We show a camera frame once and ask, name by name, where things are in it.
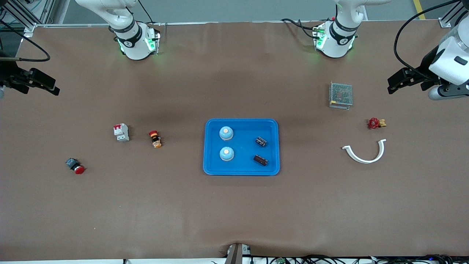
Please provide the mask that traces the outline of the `red mushroom push button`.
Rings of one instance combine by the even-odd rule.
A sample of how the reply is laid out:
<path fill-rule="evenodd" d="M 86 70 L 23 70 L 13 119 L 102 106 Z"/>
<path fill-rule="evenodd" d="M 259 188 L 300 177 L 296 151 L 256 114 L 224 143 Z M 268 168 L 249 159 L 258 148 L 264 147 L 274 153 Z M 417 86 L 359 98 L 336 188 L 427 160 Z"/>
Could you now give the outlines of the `red mushroom push button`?
<path fill-rule="evenodd" d="M 81 175 L 85 172 L 86 168 L 75 158 L 69 158 L 66 160 L 67 167 L 74 171 L 75 174 Z"/>

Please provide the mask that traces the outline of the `metal bracket at table edge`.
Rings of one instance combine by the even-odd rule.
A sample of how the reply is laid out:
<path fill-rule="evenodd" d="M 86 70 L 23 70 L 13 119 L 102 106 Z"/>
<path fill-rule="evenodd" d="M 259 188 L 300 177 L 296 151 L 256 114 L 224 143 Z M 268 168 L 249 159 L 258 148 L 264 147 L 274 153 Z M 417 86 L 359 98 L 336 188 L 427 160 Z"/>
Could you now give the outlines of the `metal bracket at table edge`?
<path fill-rule="evenodd" d="M 245 264 L 244 257 L 251 257 L 251 246 L 236 243 L 229 246 L 224 264 Z"/>

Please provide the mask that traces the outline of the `blue plastic tray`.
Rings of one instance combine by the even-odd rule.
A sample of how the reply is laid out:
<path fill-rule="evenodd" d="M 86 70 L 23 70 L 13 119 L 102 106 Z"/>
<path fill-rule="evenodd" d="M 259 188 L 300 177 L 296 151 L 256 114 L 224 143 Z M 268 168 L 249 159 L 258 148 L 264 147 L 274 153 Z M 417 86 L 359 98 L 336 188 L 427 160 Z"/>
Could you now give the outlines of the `blue plastic tray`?
<path fill-rule="evenodd" d="M 233 138 L 224 141 L 218 135 L 222 127 L 233 129 Z M 266 147 L 256 144 L 257 137 L 267 141 Z M 234 150 L 231 161 L 223 161 L 219 151 L 223 147 Z M 255 154 L 268 160 L 262 166 L 253 160 Z M 271 118 L 212 118 L 206 122 L 203 169 L 216 176 L 274 176 L 280 171 L 279 129 Z"/>

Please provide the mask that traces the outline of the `aluminium frame post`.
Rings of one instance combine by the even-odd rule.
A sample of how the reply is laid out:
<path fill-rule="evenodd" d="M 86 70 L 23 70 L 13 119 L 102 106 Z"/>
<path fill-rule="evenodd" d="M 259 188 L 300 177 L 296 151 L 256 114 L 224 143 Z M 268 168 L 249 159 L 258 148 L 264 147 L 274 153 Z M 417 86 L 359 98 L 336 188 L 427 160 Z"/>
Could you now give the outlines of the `aluminium frame post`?
<path fill-rule="evenodd" d="M 16 31 L 31 37 L 39 25 L 52 22 L 52 12 L 59 0 L 6 0 L 0 7 L 0 20 Z"/>
<path fill-rule="evenodd" d="M 439 24 L 442 28 L 453 28 L 462 22 L 463 18 L 469 15 L 469 0 L 457 0 L 452 7 L 439 17 Z"/>

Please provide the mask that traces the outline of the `white half-round pipe clamp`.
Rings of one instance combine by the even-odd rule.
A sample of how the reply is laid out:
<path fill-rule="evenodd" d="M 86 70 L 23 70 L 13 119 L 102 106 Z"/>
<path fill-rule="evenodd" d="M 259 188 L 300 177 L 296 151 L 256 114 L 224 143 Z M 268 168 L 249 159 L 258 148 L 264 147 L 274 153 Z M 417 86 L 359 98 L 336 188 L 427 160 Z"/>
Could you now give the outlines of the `white half-round pipe clamp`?
<path fill-rule="evenodd" d="M 358 162 L 358 163 L 361 163 L 361 164 L 371 164 L 371 163 L 374 163 L 374 162 L 377 162 L 378 160 L 380 160 L 382 158 L 382 156 L 384 155 L 384 152 L 385 152 L 385 142 L 387 142 L 387 139 L 382 139 L 382 140 L 379 140 L 377 142 L 377 145 L 378 145 L 378 153 L 377 153 L 377 156 L 372 159 L 372 160 L 364 160 L 360 157 L 358 157 L 355 152 L 353 152 L 353 149 L 352 147 L 350 146 L 343 146 L 342 147 L 342 150 L 345 150 L 345 152 L 347 152 L 348 156 Z"/>

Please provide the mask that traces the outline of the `white circuit breaker red switch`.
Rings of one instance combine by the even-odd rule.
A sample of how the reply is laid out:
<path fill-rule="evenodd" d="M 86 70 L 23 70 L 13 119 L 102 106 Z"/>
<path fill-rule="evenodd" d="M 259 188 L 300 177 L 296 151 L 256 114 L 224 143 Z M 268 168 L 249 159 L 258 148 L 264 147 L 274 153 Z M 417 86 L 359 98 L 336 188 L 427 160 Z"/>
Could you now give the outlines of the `white circuit breaker red switch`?
<path fill-rule="evenodd" d="M 130 141 L 128 127 L 124 123 L 114 125 L 113 131 L 118 142 Z"/>

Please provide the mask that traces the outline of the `perforated metal power supply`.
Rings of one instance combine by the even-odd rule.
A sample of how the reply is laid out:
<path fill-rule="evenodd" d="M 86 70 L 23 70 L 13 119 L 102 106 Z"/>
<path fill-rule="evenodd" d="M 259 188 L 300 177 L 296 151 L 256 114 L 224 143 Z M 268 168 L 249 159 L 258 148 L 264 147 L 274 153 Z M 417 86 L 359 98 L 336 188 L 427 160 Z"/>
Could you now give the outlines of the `perforated metal power supply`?
<path fill-rule="evenodd" d="M 353 105 L 353 87 L 332 82 L 329 87 L 329 107 L 349 110 Z"/>

